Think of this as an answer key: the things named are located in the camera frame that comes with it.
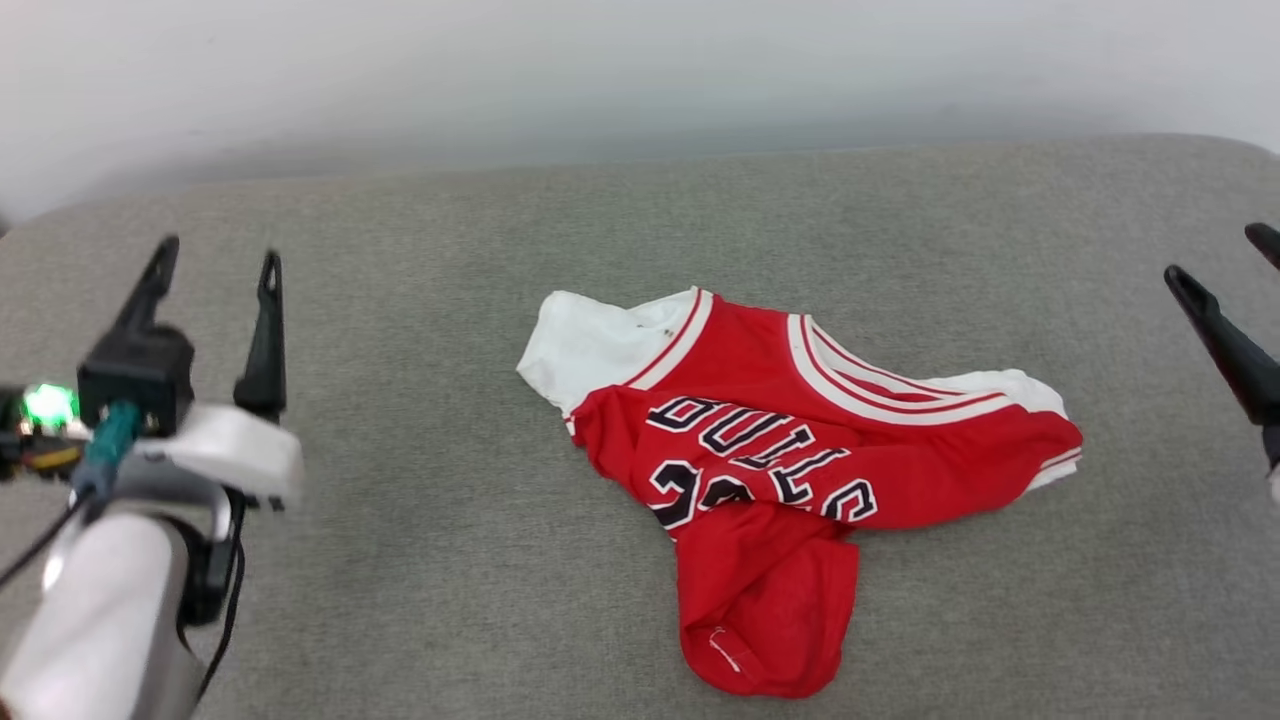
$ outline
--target white inner fabric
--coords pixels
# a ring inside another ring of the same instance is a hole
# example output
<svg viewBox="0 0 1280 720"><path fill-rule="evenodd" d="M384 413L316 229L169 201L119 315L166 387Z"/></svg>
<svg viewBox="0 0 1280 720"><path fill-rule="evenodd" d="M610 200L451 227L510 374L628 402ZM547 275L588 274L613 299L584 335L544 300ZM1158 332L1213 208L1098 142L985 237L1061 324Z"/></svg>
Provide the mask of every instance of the white inner fabric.
<svg viewBox="0 0 1280 720"><path fill-rule="evenodd" d="M538 325L516 372L567 418L593 391L634 379L663 355L695 304L705 306L699 307L705 322L709 295L694 287L625 310L556 291L538 311ZM700 296L705 302L698 302ZM696 338L680 340L691 346ZM678 361L663 357L662 364L671 360Z"/></svg>

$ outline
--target green led light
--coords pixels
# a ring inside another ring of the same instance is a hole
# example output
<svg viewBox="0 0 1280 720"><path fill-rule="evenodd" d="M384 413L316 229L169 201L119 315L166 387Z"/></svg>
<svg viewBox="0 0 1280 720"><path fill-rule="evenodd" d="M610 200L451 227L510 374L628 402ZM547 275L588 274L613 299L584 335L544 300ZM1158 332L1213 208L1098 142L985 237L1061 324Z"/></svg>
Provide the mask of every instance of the green led light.
<svg viewBox="0 0 1280 720"><path fill-rule="evenodd" d="M56 428L79 415L79 398L70 388L36 386L22 398L23 410L35 423Z"/></svg>

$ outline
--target red fabric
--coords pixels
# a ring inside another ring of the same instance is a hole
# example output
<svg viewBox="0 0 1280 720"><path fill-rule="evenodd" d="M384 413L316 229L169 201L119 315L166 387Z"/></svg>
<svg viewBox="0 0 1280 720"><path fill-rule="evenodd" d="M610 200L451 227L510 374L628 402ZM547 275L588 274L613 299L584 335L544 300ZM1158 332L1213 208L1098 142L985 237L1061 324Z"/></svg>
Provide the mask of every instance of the red fabric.
<svg viewBox="0 0 1280 720"><path fill-rule="evenodd" d="M1061 415L1019 405L914 425L850 413L804 379L796 342L786 314L717 299L654 387L602 388L572 414L595 469L677 541L685 657L736 694L806 697L835 676L856 587L858 548L842 542L854 527L996 510L1082 442ZM1000 396L842 379L897 418Z"/></svg>

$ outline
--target bulls jersey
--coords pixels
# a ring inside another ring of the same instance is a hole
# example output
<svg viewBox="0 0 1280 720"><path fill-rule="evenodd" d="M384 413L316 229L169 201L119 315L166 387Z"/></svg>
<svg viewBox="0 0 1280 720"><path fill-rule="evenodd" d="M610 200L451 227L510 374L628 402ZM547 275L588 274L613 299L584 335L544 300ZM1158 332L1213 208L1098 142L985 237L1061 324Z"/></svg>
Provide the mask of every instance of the bulls jersey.
<svg viewBox="0 0 1280 720"><path fill-rule="evenodd" d="M686 660L739 694L835 675L850 529L996 510L1080 457L1061 397L1020 370L905 378L808 315L699 288L630 310L552 293L518 372L677 541Z"/></svg>

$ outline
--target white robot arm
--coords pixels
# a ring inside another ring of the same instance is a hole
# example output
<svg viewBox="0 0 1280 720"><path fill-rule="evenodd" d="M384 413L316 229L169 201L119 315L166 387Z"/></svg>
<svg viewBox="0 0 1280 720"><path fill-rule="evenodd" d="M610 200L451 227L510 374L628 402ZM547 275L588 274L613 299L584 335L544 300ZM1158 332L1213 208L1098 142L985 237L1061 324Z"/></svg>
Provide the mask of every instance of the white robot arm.
<svg viewBox="0 0 1280 720"><path fill-rule="evenodd" d="M302 471L292 433L234 406L196 404L177 436L138 442L101 516L87 523L84 506L54 542L40 609L0 665L14 717L189 717L206 671L182 637L192 557L238 548L244 500L292 505Z"/></svg>
<svg viewBox="0 0 1280 720"><path fill-rule="evenodd" d="M100 409L86 423L97 432L72 475L72 511L50 544L41 603L24 628L8 629L17 630L8 651L0 648L0 720L6 712L15 720L189 717L230 639L246 511L282 511L301 497L302 446L276 424L284 410L279 256L269 252L264 263L236 405L219 405L189 397L189 343L152 322L175 255L177 238L168 238L81 368L81 401L92 397L86 405ZM132 334L122 340L122 332ZM131 343L123 355L147 356L141 369L111 363ZM95 363L104 347L108 361ZM124 415L134 432L119 432ZM87 434L78 419L72 424ZM41 433L68 434L31 419L19 428L32 436L28 446ZM224 602L223 641L206 667L184 630L216 621Z"/></svg>

